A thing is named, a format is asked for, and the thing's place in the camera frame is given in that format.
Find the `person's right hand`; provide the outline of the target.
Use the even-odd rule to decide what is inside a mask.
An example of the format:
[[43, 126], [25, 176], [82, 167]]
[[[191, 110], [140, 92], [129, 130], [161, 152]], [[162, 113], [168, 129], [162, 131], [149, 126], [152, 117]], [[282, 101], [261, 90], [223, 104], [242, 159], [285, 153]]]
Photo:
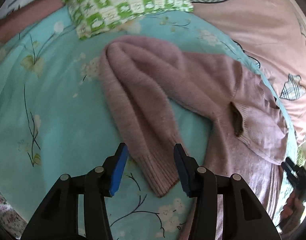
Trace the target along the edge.
[[295, 192], [292, 192], [288, 197], [286, 204], [280, 214], [281, 221], [291, 217], [291, 227], [296, 227], [300, 223], [301, 216], [304, 212], [303, 203], [296, 197]]

